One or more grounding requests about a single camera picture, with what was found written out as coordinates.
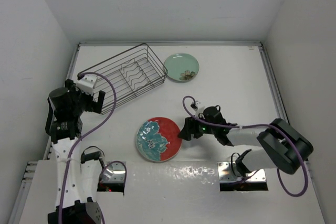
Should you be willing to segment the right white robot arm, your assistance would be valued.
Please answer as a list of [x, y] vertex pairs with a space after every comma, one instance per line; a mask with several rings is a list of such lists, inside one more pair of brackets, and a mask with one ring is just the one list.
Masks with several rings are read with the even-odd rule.
[[218, 105], [185, 118], [178, 137], [191, 141], [204, 134], [215, 136], [223, 146], [247, 145], [258, 148], [256, 151], [247, 149], [239, 154], [234, 171], [240, 176], [268, 168], [277, 168], [292, 175], [300, 167], [300, 162], [313, 152], [312, 144], [280, 118], [266, 126], [239, 127], [223, 118]]

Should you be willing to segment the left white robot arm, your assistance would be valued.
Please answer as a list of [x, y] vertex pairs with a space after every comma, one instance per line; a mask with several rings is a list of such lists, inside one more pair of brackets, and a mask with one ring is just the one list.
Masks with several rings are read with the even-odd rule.
[[48, 96], [49, 111], [45, 131], [51, 138], [57, 162], [57, 198], [55, 210], [48, 214], [48, 223], [101, 223], [97, 203], [97, 187], [102, 169], [102, 152], [83, 154], [81, 115], [101, 113], [105, 92], [93, 99], [97, 78], [88, 75]]

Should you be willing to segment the red and teal plate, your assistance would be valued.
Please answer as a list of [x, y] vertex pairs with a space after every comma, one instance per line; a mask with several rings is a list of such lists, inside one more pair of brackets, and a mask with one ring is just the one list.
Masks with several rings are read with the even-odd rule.
[[146, 160], [156, 163], [166, 162], [177, 155], [182, 139], [178, 137], [180, 128], [171, 119], [155, 117], [145, 121], [136, 133], [136, 147]]

